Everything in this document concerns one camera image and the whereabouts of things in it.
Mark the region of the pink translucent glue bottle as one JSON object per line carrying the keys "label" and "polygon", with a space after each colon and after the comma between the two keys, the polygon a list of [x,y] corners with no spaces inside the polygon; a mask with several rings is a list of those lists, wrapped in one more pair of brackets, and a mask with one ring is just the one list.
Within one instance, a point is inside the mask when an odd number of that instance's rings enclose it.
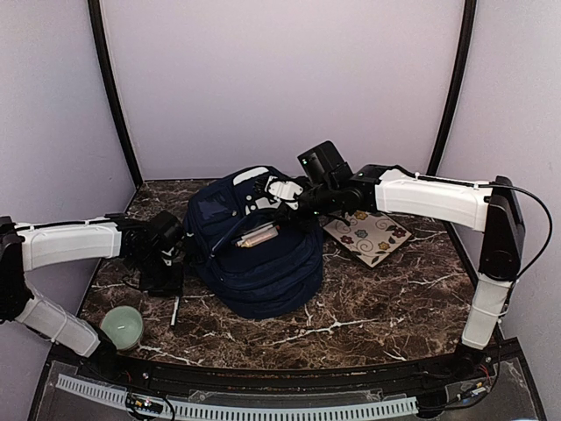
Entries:
{"label": "pink translucent glue bottle", "polygon": [[270,239],[274,239],[278,236],[278,230],[276,227],[267,230],[266,232],[262,232],[253,236],[252,238],[246,239],[243,242],[238,242],[237,247],[241,248],[252,248],[264,242],[267,242]]}

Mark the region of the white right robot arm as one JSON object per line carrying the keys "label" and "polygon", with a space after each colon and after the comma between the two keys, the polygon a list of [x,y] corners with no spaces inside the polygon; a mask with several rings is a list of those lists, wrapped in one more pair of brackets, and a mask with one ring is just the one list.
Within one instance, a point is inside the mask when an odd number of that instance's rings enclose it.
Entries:
{"label": "white right robot arm", "polygon": [[301,218],[335,211],[381,212],[430,218],[479,233],[477,281],[461,335],[465,347],[448,359],[447,372],[464,381],[479,369],[478,350],[489,344],[522,268],[525,226],[507,177],[469,182],[369,164],[354,175],[333,172],[314,183],[269,179],[266,192]]}

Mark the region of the navy blue student backpack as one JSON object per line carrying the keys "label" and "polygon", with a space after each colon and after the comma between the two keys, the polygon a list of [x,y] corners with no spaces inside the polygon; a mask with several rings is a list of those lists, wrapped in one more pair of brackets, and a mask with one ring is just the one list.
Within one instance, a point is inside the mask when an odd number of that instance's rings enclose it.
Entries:
{"label": "navy blue student backpack", "polygon": [[[242,318],[266,319],[303,306],[323,281],[323,231],[316,218],[294,223],[280,216],[283,202],[256,184],[287,178],[277,168],[255,166],[197,191],[183,219],[185,264]],[[231,241],[273,222],[278,236],[252,248]]]}

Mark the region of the black whiteboard marker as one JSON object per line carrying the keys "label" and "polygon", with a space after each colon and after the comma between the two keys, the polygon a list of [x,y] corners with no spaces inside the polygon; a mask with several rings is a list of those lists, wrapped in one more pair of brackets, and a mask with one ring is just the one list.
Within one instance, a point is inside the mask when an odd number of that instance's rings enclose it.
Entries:
{"label": "black whiteboard marker", "polygon": [[251,230],[242,233],[240,236],[234,238],[231,243],[232,244],[237,244],[238,242],[243,242],[246,239],[252,238],[253,236],[260,234],[262,232],[266,232],[269,229],[272,229],[275,227],[275,223],[273,222],[269,222],[269,223],[265,223],[263,225],[257,226],[255,228],[252,228]]}

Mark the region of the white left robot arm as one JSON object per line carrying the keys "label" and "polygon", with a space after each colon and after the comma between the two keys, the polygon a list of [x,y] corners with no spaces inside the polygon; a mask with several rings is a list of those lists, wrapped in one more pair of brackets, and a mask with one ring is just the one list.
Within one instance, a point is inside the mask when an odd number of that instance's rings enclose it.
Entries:
{"label": "white left robot arm", "polygon": [[24,325],[43,338],[89,359],[105,382],[117,382],[123,362],[116,345],[100,328],[79,318],[41,291],[40,275],[62,275],[71,292],[85,292],[101,260],[120,259],[140,274],[141,291],[173,295],[181,285],[174,257],[184,230],[177,217],[162,211],[148,220],[122,213],[43,224],[1,218],[1,320]]}

